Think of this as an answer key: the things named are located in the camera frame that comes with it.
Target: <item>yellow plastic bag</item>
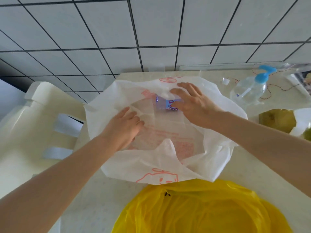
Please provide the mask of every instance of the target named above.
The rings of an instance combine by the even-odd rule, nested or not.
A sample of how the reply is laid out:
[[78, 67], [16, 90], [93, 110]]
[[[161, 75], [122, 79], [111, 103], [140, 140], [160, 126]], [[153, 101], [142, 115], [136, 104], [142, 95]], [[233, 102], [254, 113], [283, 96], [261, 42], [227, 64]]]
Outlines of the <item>yellow plastic bag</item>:
[[193, 179], [144, 188], [112, 233], [292, 232], [285, 217], [255, 192], [231, 181]]

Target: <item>blue label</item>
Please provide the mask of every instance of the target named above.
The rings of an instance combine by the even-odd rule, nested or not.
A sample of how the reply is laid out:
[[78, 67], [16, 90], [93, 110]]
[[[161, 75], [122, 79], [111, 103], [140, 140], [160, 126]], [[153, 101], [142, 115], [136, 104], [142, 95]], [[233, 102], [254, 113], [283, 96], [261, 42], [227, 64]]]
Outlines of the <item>blue label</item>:
[[179, 101], [178, 99], [177, 100], [165, 100], [166, 102], [166, 106], [165, 108], [167, 110], [178, 110], [177, 108], [173, 107], [172, 104], [175, 102], [175, 101]]

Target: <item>clear plastic bottle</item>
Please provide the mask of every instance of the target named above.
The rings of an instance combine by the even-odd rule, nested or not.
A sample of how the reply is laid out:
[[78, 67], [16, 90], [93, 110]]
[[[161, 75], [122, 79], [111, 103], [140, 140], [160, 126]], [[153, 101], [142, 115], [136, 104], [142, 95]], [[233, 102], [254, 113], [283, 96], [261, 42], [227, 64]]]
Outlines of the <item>clear plastic bottle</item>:
[[276, 68], [267, 65], [259, 66], [259, 69], [266, 70], [266, 73], [239, 81], [230, 92], [230, 99], [243, 109], [258, 101], [266, 90], [266, 82], [269, 79], [269, 74], [277, 71]]
[[160, 110], [178, 110], [175, 107], [172, 107], [174, 101], [182, 101], [181, 99], [176, 100], [166, 100], [163, 97], [157, 96], [155, 99], [156, 106]]

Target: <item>person's left hand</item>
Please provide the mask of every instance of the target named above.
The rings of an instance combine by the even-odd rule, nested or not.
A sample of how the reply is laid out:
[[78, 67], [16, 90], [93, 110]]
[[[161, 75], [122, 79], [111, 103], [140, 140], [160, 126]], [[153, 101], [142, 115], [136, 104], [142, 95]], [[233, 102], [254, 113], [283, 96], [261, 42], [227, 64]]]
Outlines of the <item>person's left hand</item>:
[[134, 141], [135, 136], [145, 124], [144, 121], [140, 121], [140, 118], [136, 116], [136, 112], [130, 112], [125, 115], [129, 109], [129, 107], [126, 107], [114, 116], [99, 135], [107, 140], [116, 151], [127, 147]]

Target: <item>blue pump nozzle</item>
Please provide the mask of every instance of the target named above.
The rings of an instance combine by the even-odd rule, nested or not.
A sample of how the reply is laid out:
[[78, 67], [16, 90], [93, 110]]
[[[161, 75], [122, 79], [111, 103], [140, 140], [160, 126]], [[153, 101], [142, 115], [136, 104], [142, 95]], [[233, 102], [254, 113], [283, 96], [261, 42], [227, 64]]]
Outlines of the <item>blue pump nozzle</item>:
[[266, 70], [266, 73], [260, 73], [255, 77], [255, 82], [264, 84], [269, 79], [269, 75], [276, 72], [277, 69], [268, 65], [261, 65], [259, 69]]

